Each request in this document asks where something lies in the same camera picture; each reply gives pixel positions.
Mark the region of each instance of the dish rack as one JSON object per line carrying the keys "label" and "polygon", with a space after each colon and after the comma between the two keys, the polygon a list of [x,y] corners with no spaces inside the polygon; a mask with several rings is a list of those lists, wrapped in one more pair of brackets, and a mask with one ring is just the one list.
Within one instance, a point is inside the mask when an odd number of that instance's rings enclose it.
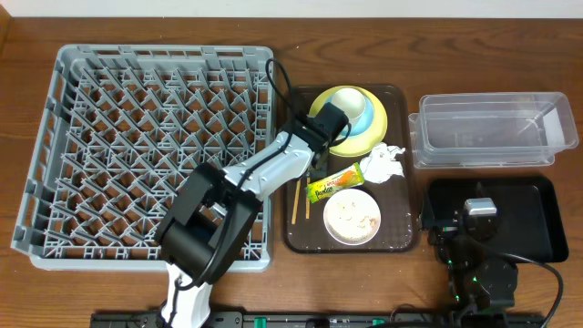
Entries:
{"label": "dish rack", "polygon": [[[47,270],[165,271],[154,233],[188,175],[272,141],[272,56],[260,46],[62,47],[12,248]],[[266,200],[231,272],[267,269],[270,226]]]}

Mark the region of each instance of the yellow snack package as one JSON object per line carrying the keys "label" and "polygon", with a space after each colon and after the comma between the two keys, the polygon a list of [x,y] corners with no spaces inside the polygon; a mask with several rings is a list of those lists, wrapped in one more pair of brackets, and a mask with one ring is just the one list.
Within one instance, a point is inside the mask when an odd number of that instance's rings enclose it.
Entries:
{"label": "yellow snack package", "polygon": [[306,195],[312,203],[331,197],[340,190],[360,186],[364,183],[363,173],[358,163],[332,174],[330,177],[312,182],[306,187]]}

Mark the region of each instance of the yellow plate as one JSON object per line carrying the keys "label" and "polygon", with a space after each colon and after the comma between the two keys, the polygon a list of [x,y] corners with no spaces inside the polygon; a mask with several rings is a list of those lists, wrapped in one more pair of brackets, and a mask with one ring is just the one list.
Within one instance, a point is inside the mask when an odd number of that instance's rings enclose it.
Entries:
{"label": "yellow plate", "polygon": [[336,147],[330,148],[330,153],[340,157],[356,157],[364,155],[370,152],[374,145],[378,144],[379,142],[383,141],[384,134],[386,133],[386,127],[388,124],[388,120],[386,117],[386,111],[384,110],[383,104],[381,101],[373,95],[371,92],[361,88],[361,87],[353,87],[353,86],[338,86],[329,88],[328,90],[322,92],[316,100],[313,101],[312,106],[310,107],[310,116],[315,116],[318,114],[320,109],[326,103],[326,100],[334,94],[334,92],[338,91],[343,87],[351,87],[363,93],[365,97],[367,97],[373,103],[373,110],[374,110],[374,118],[373,124],[365,130],[363,133],[359,134],[358,136],[348,137],[343,143]]}

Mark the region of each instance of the white tissue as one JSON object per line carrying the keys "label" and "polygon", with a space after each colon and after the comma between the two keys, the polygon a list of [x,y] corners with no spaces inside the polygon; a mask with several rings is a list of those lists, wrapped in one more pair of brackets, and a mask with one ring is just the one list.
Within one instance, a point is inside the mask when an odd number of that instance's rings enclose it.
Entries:
{"label": "white tissue", "polygon": [[404,177],[401,162],[394,157],[403,154],[404,148],[387,146],[384,142],[373,147],[368,157],[361,160],[364,179],[373,183],[383,183],[393,175]]}

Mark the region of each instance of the wooden tabletop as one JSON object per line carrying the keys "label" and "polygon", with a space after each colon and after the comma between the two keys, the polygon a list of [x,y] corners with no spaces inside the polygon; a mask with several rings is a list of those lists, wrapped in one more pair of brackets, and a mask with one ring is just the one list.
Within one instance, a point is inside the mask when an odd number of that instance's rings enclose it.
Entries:
{"label": "wooden tabletop", "polygon": [[[583,131],[581,20],[13,19],[0,46],[0,326],[87,327],[95,311],[141,311],[166,298],[163,273],[46,272],[9,247],[56,52],[82,43],[268,46],[296,86],[393,84],[409,112],[427,94],[560,91],[580,138]],[[583,322],[581,163],[583,147],[559,153],[548,168],[416,171],[414,178],[421,187],[437,176],[549,177],[570,248],[568,260],[554,265],[565,295],[551,327],[573,327]],[[212,304],[380,313],[404,302],[424,308],[451,302],[446,268],[426,236],[401,254],[299,255],[283,245],[281,203],[275,207],[271,268],[225,275]],[[514,310],[546,313],[556,292],[550,273],[520,265]]]}

